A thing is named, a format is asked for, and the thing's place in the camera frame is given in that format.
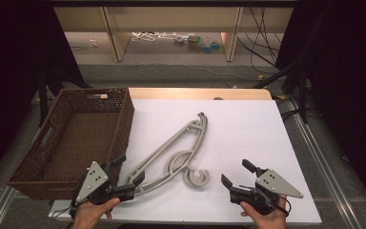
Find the person's left hand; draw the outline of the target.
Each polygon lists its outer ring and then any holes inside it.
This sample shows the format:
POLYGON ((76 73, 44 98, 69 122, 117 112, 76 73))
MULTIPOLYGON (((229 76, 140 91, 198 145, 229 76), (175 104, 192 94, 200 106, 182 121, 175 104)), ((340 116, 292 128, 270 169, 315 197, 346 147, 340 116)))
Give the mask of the person's left hand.
POLYGON ((103 216, 107 220, 112 220, 111 210, 119 203, 119 198, 112 198, 100 205, 91 202, 79 205, 71 229, 94 229, 103 216))

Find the pile of colourful toys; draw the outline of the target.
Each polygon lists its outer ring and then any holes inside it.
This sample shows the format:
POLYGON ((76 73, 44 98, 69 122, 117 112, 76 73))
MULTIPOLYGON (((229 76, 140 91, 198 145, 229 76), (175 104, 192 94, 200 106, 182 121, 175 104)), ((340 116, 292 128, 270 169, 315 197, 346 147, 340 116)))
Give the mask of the pile of colourful toys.
POLYGON ((177 35, 173 39, 173 43, 177 47, 186 46, 191 52, 212 53, 225 51, 222 45, 213 41, 209 36, 202 37, 193 34, 189 34, 187 36, 177 35))

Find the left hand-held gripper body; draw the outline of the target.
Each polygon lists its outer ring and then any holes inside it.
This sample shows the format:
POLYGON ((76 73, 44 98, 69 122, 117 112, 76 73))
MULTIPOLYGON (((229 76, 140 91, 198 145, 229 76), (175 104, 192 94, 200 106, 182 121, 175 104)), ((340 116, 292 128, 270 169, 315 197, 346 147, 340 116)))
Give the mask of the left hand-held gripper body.
POLYGON ((132 200, 136 185, 113 184, 111 181, 113 167, 112 163, 99 164, 94 161, 86 173, 82 186, 77 190, 75 202, 82 203, 88 200, 94 205, 101 205, 112 198, 119 198, 121 201, 132 200))

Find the black stand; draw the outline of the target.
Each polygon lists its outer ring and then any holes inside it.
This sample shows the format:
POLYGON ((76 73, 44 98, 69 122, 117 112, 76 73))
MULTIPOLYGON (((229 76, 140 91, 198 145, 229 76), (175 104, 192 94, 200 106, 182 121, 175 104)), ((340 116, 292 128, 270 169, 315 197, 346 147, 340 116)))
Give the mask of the black stand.
POLYGON ((58 95, 64 88, 62 84, 63 81, 71 82, 71 84, 82 89, 88 89, 90 87, 90 85, 83 80, 81 75, 73 76, 56 68, 43 69, 38 76, 38 94, 40 104, 39 126, 43 125, 49 113, 47 90, 50 90, 54 95, 58 95))
POLYGON ((283 51, 293 50, 292 61, 279 71, 254 85, 261 89, 286 76, 281 87, 285 94, 298 91, 298 113, 304 122, 306 118, 306 81, 307 73, 314 64, 321 38, 329 19, 333 0, 297 0, 289 25, 284 35, 283 51))

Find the white board mat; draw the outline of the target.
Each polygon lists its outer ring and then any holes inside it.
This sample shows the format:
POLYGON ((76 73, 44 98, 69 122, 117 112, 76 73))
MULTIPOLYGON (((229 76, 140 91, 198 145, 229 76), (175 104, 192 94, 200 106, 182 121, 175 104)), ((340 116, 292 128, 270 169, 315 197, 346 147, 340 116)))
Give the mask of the white board mat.
POLYGON ((173 224, 248 224, 238 205, 231 203, 220 181, 226 176, 235 185, 254 186, 255 176, 242 165, 248 159, 257 167, 277 171, 301 193, 291 198, 291 225, 321 222, 302 174, 280 113, 272 100, 136 99, 127 159, 120 176, 136 166, 188 122, 200 114, 208 118, 203 144, 193 156, 196 171, 207 170, 209 183, 188 185, 177 174, 160 188, 116 206, 116 222, 173 224))

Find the person's right hand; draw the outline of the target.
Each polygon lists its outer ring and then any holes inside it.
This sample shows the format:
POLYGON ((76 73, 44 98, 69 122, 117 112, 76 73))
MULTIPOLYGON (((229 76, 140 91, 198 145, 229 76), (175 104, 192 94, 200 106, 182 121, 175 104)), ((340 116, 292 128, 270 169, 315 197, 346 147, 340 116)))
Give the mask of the person's right hand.
POLYGON ((275 209, 271 214, 263 216, 247 202, 242 201, 240 206, 243 209, 240 215, 250 217, 256 229, 286 229, 286 215, 282 211, 275 209))

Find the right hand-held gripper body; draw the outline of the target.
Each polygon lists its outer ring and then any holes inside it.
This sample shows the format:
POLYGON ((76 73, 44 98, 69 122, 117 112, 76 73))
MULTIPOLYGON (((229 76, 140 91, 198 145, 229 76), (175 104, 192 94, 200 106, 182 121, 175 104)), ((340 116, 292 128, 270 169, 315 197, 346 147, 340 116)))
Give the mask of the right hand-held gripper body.
POLYGON ((260 215, 269 215, 275 209, 282 211, 286 216, 291 209, 286 210, 278 205, 282 195, 294 198, 304 198, 292 184, 274 170, 261 170, 256 168, 256 181, 254 187, 233 187, 229 190, 231 203, 240 204, 242 201, 249 203, 260 215))

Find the brown wicker basket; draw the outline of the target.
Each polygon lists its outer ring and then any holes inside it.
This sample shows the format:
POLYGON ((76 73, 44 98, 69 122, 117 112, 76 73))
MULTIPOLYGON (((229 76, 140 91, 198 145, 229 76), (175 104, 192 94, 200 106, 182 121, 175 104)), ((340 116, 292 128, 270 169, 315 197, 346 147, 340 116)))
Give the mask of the brown wicker basket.
POLYGON ((92 162, 126 153, 133 113, 127 88, 62 90, 8 185, 32 199, 72 198, 92 162))

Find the black curtain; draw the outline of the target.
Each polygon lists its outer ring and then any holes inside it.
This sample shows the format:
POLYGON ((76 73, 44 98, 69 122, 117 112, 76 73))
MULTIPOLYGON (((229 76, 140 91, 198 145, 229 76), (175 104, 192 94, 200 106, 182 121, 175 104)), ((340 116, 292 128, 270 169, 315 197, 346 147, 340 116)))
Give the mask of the black curtain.
POLYGON ((54 8, 41 0, 0 0, 0 160, 44 77, 59 92, 83 77, 54 8))
POLYGON ((324 11, 306 74, 317 107, 366 188, 366 0, 297 0, 276 65, 295 60, 324 11))

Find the wooden shelf unit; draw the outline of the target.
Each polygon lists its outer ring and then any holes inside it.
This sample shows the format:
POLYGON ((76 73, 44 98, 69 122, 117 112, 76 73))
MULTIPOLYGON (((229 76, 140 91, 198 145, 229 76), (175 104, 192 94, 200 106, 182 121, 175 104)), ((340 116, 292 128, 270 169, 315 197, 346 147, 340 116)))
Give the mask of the wooden shelf unit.
POLYGON ((234 60, 237 35, 256 32, 262 19, 268 33, 286 31, 292 8, 268 7, 56 7, 64 31, 104 32, 113 59, 124 57, 133 31, 218 32, 226 60, 234 60))

